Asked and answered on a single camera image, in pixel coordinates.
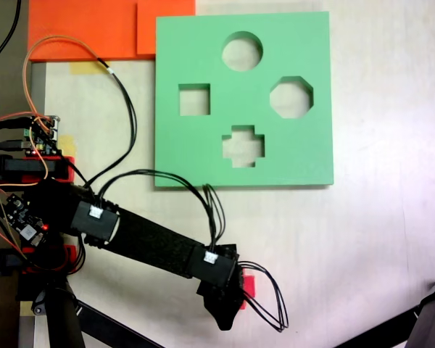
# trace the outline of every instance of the white table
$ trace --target white table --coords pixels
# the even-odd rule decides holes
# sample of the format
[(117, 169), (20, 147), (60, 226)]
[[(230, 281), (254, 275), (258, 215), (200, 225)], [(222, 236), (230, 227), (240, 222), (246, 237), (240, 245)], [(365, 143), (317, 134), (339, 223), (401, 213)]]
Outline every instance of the white table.
[[(276, 333), (247, 309), (221, 332), (195, 295), (198, 280), (92, 247), (70, 277), (78, 298), (166, 347), (329, 348), (425, 296), (435, 281), (435, 0), (197, 4), (199, 15), (305, 10), (331, 13), (335, 184), (218, 190), (228, 217), (222, 242), (237, 243), (242, 259), (276, 277), (290, 329)], [(95, 189), (116, 173), (153, 167), (154, 63), (112, 67), (135, 104), (139, 133), (133, 153)], [(61, 132), (75, 137), (86, 176), (125, 151), (124, 101), (106, 75), (48, 64), (45, 113), (59, 115)], [(206, 217), (188, 192), (154, 191), (151, 178), (132, 177), (106, 198), (209, 242)], [(275, 303), (261, 276), (257, 299)], [(39, 317), (36, 348), (48, 346), (46, 335)]]

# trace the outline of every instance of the yellow tape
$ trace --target yellow tape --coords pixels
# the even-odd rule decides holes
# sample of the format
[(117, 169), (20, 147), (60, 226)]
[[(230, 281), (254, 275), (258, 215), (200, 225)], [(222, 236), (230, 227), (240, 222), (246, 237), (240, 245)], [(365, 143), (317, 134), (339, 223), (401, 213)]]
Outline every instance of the yellow tape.
[(107, 74), (107, 69), (100, 62), (70, 62), (71, 75)]
[(58, 135), (58, 148), (62, 150), (63, 155), (75, 157), (77, 149), (72, 136)]
[(20, 317), (32, 317), (34, 316), (31, 310), (32, 301), (22, 301), (20, 302)]

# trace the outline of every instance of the circuit board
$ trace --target circuit board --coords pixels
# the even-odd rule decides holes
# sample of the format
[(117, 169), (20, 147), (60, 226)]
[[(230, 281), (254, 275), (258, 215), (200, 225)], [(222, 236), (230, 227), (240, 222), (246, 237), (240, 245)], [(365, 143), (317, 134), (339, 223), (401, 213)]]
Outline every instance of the circuit board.
[[(15, 229), (26, 241), (35, 247), (41, 243), (49, 227), (44, 224), (42, 219), (29, 213), (28, 206), (21, 198), (15, 194), (8, 197), (4, 211), (9, 226)], [(0, 217), (5, 219), (1, 206)]]
[[(49, 137), (51, 141), (54, 143), (54, 145), (48, 144), (46, 141), (44, 141), (42, 138), (38, 136), (37, 133), (33, 132), (33, 141), (36, 145), (37, 151), (42, 156), (53, 156), (57, 154), (57, 152), (54, 150), (55, 147), (58, 145), (58, 125), (60, 118), (58, 116), (49, 116), (50, 120), (43, 120), (44, 125), (49, 129)], [(26, 141), (30, 142), (29, 137), (29, 130), (24, 130), (24, 137)], [(25, 150), (26, 157), (36, 157), (38, 156), (36, 151), (32, 149), (30, 146)]]

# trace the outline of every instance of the circular hole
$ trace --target circular hole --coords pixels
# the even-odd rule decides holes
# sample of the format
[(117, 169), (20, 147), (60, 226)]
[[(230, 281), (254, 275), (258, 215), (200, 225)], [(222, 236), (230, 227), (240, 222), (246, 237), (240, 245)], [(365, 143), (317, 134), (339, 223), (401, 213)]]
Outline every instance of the circular hole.
[(223, 61), (232, 70), (251, 70), (260, 63), (261, 58), (261, 41), (251, 33), (239, 31), (225, 41)]

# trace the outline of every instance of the red block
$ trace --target red block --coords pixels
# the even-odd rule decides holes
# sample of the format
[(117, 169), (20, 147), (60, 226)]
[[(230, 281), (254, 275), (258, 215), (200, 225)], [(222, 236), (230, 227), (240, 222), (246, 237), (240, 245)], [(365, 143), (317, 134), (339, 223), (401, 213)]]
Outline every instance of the red block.
[[(181, 15), (195, 15), (194, 0), (29, 0), (28, 49), (46, 36), (66, 35), (84, 41), (105, 60), (154, 59), (156, 17)], [(30, 60), (94, 58), (77, 44), (51, 41)]]
[[(254, 281), (254, 275), (245, 275), (244, 274), (244, 290), (248, 293), (249, 296), (256, 296), (256, 284)], [(244, 301), (242, 303), (240, 309), (244, 310), (247, 307), (247, 302)]]

